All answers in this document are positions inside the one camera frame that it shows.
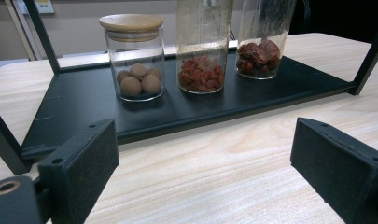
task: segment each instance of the wood grain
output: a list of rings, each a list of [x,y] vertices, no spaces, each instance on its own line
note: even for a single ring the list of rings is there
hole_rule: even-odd
[[[331,35],[291,35],[285,55],[353,80],[369,47]],[[51,78],[47,61],[0,68],[0,114],[19,142]],[[343,223],[290,166],[297,117],[321,120],[378,149],[378,64],[359,96],[119,146],[120,166],[86,223]],[[0,159],[0,179],[11,175]],[[36,168],[28,175],[36,177]]]

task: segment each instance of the round brown ball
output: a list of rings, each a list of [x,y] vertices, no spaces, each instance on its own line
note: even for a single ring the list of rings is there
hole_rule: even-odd
[[[129,77],[130,75],[131,73],[129,71],[126,71],[126,70],[119,71],[116,77],[117,83],[120,84],[124,78]]]
[[[142,89],[147,93],[157,93],[160,91],[161,83],[160,80],[153,75],[145,76],[142,80]]]
[[[147,76],[150,76],[150,75],[153,75],[157,77],[159,80],[161,80],[161,71],[158,68],[153,67],[153,68],[148,69]]]
[[[141,78],[146,74],[147,69],[141,63],[136,63],[131,66],[130,72],[132,77]]]
[[[122,95],[137,96],[142,91],[141,83],[134,77],[126,77],[119,86]]]

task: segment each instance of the jar lid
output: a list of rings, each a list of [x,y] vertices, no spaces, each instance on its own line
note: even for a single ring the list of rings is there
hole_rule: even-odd
[[[162,27],[163,18],[155,15],[120,14],[102,17],[99,22],[110,31],[144,32]]]

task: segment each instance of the metal rod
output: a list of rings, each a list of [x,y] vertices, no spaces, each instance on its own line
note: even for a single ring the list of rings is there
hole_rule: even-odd
[[[22,148],[8,126],[0,117],[0,157],[14,175],[29,172],[32,163],[21,157]]]
[[[55,55],[51,42],[49,41],[49,35],[47,34],[44,23],[40,18],[40,14],[37,10],[35,0],[23,0],[23,2],[25,3],[26,8],[28,9],[29,16],[31,17],[32,22],[34,23],[34,27],[40,38],[43,49],[46,52],[46,56],[49,60],[49,64],[51,65],[52,71],[54,72],[54,75],[58,75],[61,73],[61,67],[58,63],[57,56]]]
[[[13,20],[14,25],[18,31],[18,34],[20,36],[20,39],[22,41],[23,47],[25,48],[25,51],[26,51],[26,54],[28,55],[29,60],[30,61],[36,60],[34,50],[32,49],[31,43],[28,40],[28,36],[26,35],[22,27],[16,8],[14,8],[11,0],[5,0],[5,3],[8,9],[8,12],[10,13],[11,19]]]
[[[371,44],[369,52],[366,55],[362,65],[357,71],[355,76],[354,83],[356,86],[353,89],[350,89],[348,92],[353,95],[359,95],[364,85],[366,84],[367,79],[369,78],[372,69],[378,62],[378,34],[374,38],[374,41]]]

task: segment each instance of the tall glass jar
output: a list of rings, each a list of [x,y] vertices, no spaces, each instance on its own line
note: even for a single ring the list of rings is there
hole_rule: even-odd
[[[219,91],[224,86],[232,0],[176,0],[176,72],[181,90]]]
[[[124,14],[100,19],[105,28],[116,95],[148,101],[164,91],[163,18]]]
[[[275,77],[296,0],[244,0],[235,70],[244,77]]]

